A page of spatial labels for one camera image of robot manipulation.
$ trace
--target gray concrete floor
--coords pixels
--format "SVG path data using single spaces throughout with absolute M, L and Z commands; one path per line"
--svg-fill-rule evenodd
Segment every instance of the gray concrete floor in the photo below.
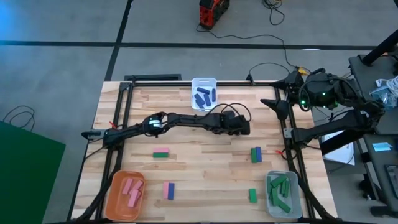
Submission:
M 127 0 L 0 0 L 0 117 L 17 105 L 36 110 L 34 132 L 67 145 L 44 223 L 66 219 L 85 153 L 80 136 L 91 128 L 113 47 L 32 46 L 44 42 L 115 42 Z M 260 0 L 231 0 L 230 10 L 214 32 L 241 36 L 274 34 L 290 45 L 377 45 L 397 29 L 398 8 L 392 0 L 284 1 L 280 26 L 271 26 Z M 195 32 L 197 0 L 135 0 L 123 42 L 280 44 L 272 38 L 215 39 Z M 3 40 L 26 41 L 24 46 Z M 342 75 L 356 50 L 288 50 L 289 61 L 309 69 L 325 67 Z M 121 47 L 112 80 L 125 75 L 180 73 L 184 80 L 215 77 L 242 80 L 257 63 L 287 66 L 282 50 Z M 256 80 L 284 78 L 286 71 L 265 65 L 252 71 Z M 314 120 L 325 115 L 314 111 Z M 360 175 L 331 175 L 339 217 L 393 223 L 373 218 L 377 202 L 361 198 Z

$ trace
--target gray bin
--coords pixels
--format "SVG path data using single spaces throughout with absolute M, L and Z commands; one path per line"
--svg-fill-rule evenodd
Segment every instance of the gray bin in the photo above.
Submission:
M 269 194 L 267 189 L 267 177 L 271 177 L 271 181 L 280 175 L 286 175 L 290 182 L 289 196 L 287 198 L 279 197 L 286 205 L 288 205 L 291 210 L 286 213 L 278 206 L 273 206 L 269 200 Z M 299 181 L 297 180 L 297 175 L 290 171 L 269 171 L 265 181 L 266 187 L 266 200 L 268 213 L 275 218 L 300 218 L 303 215 L 303 210 L 301 209 L 300 194 L 299 194 Z

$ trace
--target orange bin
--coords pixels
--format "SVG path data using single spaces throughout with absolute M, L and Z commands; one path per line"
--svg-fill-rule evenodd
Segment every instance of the orange bin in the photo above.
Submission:
M 130 194 L 127 195 L 122 194 L 123 188 L 129 178 L 133 180 L 131 187 L 134 186 L 140 180 L 143 182 L 143 185 L 140 189 L 141 196 L 137 199 L 137 202 L 133 208 L 128 207 Z M 138 217 L 141 211 L 144 189 L 145 189 L 145 178 L 142 174 L 138 172 L 130 172 L 123 170 L 117 171 L 117 173 L 115 173 L 115 175 L 113 176 L 108 202 L 106 203 L 106 208 L 105 208 L 106 218 L 120 222 L 134 221 Z

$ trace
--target red power tool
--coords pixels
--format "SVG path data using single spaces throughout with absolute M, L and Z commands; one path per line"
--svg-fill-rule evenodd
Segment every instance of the red power tool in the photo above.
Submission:
M 212 29 L 229 8 L 229 0 L 200 0 L 200 25 Z

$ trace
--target wooden table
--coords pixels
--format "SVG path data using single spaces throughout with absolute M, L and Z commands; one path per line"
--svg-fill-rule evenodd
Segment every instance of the wooden table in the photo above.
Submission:
M 119 84 L 104 82 L 94 128 L 110 128 Z M 135 87 L 129 125 L 141 123 L 145 117 L 160 111 L 199 114 L 191 108 L 190 94 L 190 87 Z M 274 99 L 274 89 L 218 87 L 218 103 L 239 102 L 250 109 L 252 121 L 248 136 L 214 135 L 201 128 L 174 127 L 159 138 L 137 136 L 126 140 L 122 170 L 138 171 L 146 178 L 144 202 L 136 221 L 280 221 L 267 213 L 264 177 L 270 170 L 288 170 L 287 162 L 275 153 L 275 150 L 283 150 L 284 142 L 276 114 L 260 103 L 261 98 Z M 237 106 L 236 109 L 248 117 L 244 108 Z M 294 114 L 298 127 L 313 126 L 311 113 L 297 107 Z M 317 143 L 311 142 L 311 145 L 316 146 Z M 252 164 L 250 148 L 255 146 L 261 146 L 263 162 Z M 100 147 L 101 142 L 90 144 L 87 154 Z M 155 147 L 169 147 L 170 157 L 154 159 L 152 152 Z M 106 150 L 102 150 L 85 162 L 72 218 L 81 215 L 98 193 L 105 157 Z M 312 192 L 326 210 L 336 216 L 321 151 L 307 148 L 303 150 L 303 158 Z M 175 200 L 162 199 L 164 181 L 175 182 Z M 257 189 L 258 203 L 249 203 L 250 188 Z M 307 217 L 302 192 L 300 196 L 304 216 Z

